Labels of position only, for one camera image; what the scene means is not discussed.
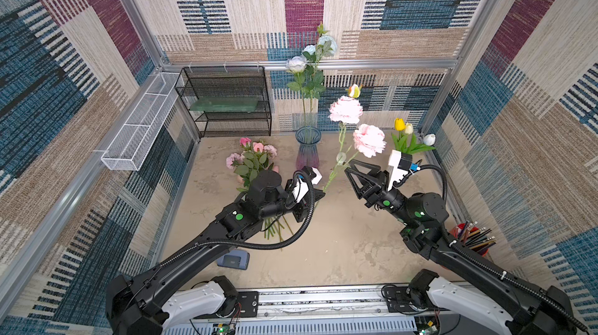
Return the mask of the pale pink peony spray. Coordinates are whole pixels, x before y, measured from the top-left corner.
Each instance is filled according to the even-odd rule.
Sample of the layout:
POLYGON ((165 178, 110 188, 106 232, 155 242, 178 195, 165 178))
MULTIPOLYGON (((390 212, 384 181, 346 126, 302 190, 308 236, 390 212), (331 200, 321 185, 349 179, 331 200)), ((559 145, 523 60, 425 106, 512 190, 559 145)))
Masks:
POLYGON ((339 151, 323 192, 358 154, 373 158, 386 148, 385 133, 377 126, 360 122, 364 113, 358 100, 360 93, 361 87, 354 84, 348 89, 347 95, 341 96, 330 106, 330 120, 339 125, 339 151))

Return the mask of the pink peony stem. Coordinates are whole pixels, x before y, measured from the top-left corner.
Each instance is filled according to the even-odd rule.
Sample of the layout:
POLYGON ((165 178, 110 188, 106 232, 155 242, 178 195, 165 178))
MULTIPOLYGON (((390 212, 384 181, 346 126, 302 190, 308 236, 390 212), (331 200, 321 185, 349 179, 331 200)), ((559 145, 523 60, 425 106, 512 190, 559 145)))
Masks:
MULTIPOLYGON (((279 166, 274 162, 278 155, 277 149, 273 145, 267 144, 264 146, 264 152, 266 153, 269 159, 269 164, 267 165, 267 168, 273 170, 274 172, 279 172, 279 166)), ((289 225, 289 222, 286 219, 286 217, 284 215, 281 215, 266 218, 266 220, 263 222, 262 233, 264 234, 264 238, 266 240, 282 242, 286 234, 293 235, 294 231, 289 225)))

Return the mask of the magenta rose stem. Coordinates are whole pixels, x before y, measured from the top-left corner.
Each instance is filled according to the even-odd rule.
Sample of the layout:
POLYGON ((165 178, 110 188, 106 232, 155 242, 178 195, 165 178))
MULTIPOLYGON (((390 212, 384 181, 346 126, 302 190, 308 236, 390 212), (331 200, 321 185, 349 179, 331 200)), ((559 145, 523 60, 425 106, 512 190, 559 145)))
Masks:
POLYGON ((243 148, 243 152, 241 153, 243 163, 255 170, 260 169, 260 159, 264 149, 263 144, 259 141, 255 142, 247 137, 243 137, 240 140, 240 145, 243 148))

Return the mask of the pink rose stem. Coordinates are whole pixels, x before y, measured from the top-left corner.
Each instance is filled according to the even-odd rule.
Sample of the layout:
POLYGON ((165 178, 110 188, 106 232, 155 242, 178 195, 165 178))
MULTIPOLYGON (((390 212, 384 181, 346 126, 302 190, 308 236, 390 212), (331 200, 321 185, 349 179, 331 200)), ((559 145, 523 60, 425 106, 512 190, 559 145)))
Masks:
POLYGON ((270 154, 264 143, 243 138, 241 146, 243 148, 243 165, 248 168, 245 175, 249 179, 254 179, 261 171, 271 167, 270 154))

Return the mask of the pink carnation stem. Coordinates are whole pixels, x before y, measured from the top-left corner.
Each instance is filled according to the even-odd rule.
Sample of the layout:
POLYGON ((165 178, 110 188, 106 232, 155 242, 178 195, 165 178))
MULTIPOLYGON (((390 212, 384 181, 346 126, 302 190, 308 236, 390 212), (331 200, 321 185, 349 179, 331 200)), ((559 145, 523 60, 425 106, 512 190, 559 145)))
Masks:
POLYGON ((247 190, 251 182, 251 174, 255 168, 251 159, 246 159, 244 154, 232 153, 226 159, 227 168, 229 168, 241 185, 240 191, 247 190))

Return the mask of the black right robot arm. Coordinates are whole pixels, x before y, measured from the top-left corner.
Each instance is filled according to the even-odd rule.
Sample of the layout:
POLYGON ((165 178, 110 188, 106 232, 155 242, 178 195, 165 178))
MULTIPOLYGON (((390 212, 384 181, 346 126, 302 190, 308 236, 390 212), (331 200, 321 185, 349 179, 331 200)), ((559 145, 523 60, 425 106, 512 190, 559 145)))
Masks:
POLYGON ((366 207, 386 210, 403 224, 400 235, 411 252, 452 271, 475 288, 453 288, 436 273, 423 270, 406 290, 417 308, 448 309, 499 334, 590 332, 575 318, 571 301, 561 289, 551 286, 544 290, 533 285, 450 234, 445 227, 449 214, 442 195, 405 196, 394 186, 388 171, 358 160, 350 161, 345 173, 366 207))

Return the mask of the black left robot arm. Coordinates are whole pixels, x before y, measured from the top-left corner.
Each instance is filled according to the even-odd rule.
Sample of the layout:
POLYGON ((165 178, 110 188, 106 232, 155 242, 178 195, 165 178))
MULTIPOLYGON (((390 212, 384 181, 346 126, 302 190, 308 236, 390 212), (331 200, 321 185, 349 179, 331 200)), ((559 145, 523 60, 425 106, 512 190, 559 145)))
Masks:
POLYGON ((322 179, 316 168, 294 173, 289 186, 280 174, 264 170, 249 190, 240 194, 215 221, 174 255, 135 277, 120 275, 107 287, 107 320, 115 334, 159 334, 165 328, 167 302, 186 282, 234 248, 275 250, 297 241, 307 229, 316 201, 324 193, 315 189, 322 179), (291 238, 274 244, 249 243, 263 221, 287 213, 297 215, 301 227, 291 238))

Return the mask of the white ribbed vase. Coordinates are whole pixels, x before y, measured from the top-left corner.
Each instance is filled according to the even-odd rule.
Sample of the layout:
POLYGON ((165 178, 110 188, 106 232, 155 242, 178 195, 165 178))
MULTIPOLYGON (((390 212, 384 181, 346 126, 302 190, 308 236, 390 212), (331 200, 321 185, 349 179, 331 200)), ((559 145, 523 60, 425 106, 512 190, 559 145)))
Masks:
POLYGON ((404 155, 405 154, 403 152, 401 152, 401 151, 393 150, 392 154, 391 154, 391 157, 392 158, 402 158, 404 155))

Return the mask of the purple glass vase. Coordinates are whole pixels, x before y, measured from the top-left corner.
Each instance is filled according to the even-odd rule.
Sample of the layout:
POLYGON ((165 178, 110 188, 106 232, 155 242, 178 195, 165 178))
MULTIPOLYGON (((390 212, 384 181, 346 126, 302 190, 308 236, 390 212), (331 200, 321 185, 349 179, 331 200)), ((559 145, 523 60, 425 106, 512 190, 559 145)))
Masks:
POLYGON ((320 130, 314 126, 303 126, 296 134, 295 138, 299 143, 295 167, 297 170, 305 166, 310 168, 319 168, 320 160, 317 144, 322 138, 320 130))

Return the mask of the yellow tulip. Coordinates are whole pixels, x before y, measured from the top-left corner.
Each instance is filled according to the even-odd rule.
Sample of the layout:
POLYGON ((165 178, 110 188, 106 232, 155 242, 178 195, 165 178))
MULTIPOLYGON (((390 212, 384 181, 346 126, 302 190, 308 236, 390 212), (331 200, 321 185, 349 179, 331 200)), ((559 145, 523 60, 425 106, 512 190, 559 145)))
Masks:
POLYGON ((396 118, 394 121, 394 129, 397 132, 402 132, 406 129, 406 123, 402 118, 396 118))

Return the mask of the white tulip bud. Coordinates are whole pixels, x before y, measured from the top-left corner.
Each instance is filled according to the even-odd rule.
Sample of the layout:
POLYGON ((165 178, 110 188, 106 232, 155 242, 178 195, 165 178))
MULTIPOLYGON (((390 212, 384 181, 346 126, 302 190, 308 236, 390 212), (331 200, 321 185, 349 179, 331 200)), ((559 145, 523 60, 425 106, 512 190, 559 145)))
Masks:
POLYGON ((432 147, 434 146, 435 142, 436 142, 436 135, 434 134, 427 134, 423 137, 422 142, 428 146, 428 147, 432 147))

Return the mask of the grey blue small case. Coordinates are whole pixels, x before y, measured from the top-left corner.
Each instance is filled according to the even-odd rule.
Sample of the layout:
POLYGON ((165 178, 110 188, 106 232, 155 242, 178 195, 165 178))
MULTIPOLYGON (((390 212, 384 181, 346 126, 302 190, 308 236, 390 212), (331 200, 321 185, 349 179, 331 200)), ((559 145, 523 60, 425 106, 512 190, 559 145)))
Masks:
POLYGON ((222 255, 216 265, 219 267, 246 271, 249 268, 250 254, 241 249, 234 249, 227 254, 222 255))

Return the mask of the pink rose bouquet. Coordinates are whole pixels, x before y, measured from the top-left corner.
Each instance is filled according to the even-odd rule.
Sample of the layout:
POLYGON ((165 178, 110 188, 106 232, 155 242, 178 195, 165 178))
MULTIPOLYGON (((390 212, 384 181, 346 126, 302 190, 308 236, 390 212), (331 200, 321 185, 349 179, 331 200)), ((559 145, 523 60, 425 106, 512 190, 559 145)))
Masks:
POLYGON ((336 39, 330 35, 323 23, 317 26, 316 32, 316 43, 307 45, 300 55, 286 62, 287 72, 293 75, 293 80, 287 83, 287 87, 301 97, 302 127, 316 124, 313 116, 314 103, 325 91, 325 76, 319 65, 325 58, 332 58, 338 52, 336 39))

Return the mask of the green mat on shelf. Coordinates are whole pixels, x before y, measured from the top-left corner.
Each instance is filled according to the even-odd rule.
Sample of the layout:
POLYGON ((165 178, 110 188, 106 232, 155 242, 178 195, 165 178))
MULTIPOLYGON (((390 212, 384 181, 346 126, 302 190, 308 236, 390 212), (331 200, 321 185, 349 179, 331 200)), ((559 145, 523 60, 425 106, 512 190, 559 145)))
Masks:
POLYGON ((195 112, 255 112, 258 98, 200 98, 189 108, 195 112))

